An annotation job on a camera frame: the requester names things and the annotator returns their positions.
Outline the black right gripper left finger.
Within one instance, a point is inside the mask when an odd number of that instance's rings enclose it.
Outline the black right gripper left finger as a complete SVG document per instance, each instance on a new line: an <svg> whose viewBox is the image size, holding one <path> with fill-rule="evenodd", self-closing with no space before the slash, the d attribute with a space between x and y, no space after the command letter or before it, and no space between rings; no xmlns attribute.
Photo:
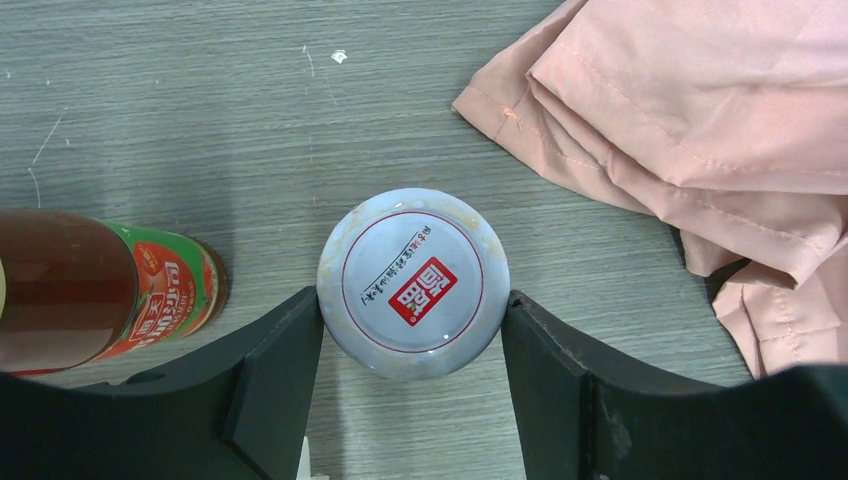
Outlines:
<svg viewBox="0 0 848 480"><path fill-rule="evenodd" d="M306 287L120 384L1 378L5 479L293 479L324 333Z"/></svg>

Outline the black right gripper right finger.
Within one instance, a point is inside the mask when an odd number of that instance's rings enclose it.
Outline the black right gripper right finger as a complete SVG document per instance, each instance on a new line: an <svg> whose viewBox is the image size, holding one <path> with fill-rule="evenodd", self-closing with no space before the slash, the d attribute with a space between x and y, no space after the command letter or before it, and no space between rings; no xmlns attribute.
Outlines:
<svg viewBox="0 0 848 480"><path fill-rule="evenodd" d="M722 387L649 365L520 291L502 325L530 479L843 479L847 370Z"/></svg>

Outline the yellow cap sauce bottle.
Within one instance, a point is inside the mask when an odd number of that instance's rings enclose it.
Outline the yellow cap sauce bottle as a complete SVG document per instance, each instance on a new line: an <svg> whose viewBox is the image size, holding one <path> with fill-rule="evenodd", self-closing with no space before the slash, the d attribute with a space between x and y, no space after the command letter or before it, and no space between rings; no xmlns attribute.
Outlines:
<svg viewBox="0 0 848 480"><path fill-rule="evenodd" d="M196 333L221 257L190 236L58 210L1 211L1 369L56 373Z"/></svg>

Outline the white lid brown sauce jar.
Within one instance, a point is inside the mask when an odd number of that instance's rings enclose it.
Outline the white lid brown sauce jar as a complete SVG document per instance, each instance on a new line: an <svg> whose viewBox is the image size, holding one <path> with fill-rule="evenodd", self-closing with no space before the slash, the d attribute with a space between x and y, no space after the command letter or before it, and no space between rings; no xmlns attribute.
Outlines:
<svg viewBox="0 0 848 480"><path fill-rule="evenodd" d="M439 190L402 188L353 208L329 234L316 290L339 347L398 381L450 375L492 342L511 289L490 223Z"/></svg>

